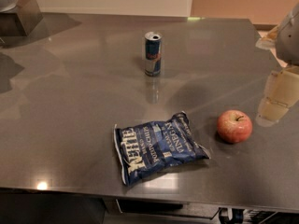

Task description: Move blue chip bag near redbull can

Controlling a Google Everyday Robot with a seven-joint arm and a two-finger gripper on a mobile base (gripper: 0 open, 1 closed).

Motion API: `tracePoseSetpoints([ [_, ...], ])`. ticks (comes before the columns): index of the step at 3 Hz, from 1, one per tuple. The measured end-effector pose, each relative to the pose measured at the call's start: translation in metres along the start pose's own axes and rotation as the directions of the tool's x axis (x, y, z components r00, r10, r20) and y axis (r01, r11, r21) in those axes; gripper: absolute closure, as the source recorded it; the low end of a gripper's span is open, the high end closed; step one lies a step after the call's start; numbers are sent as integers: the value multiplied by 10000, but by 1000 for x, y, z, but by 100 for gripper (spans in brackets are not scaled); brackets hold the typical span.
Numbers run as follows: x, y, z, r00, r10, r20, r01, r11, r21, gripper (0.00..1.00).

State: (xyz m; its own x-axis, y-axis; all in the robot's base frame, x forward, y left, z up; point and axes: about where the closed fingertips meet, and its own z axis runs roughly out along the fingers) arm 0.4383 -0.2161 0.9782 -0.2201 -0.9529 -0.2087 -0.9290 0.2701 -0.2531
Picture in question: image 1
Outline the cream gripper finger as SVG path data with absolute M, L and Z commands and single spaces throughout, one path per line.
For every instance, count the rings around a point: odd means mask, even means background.
M 259 38 L 255 46 L 259 49 L 273 49 L 276 45 L 277 37 L 278 27 L 275 26 L 273 29 L 271 29 L 265 35 Z
M 291 65 L 280 71 L 272 71 L 258 107 L 257 123 L 263 127 L 271 127 L 278 123 L 298 101 L 299 67 Z

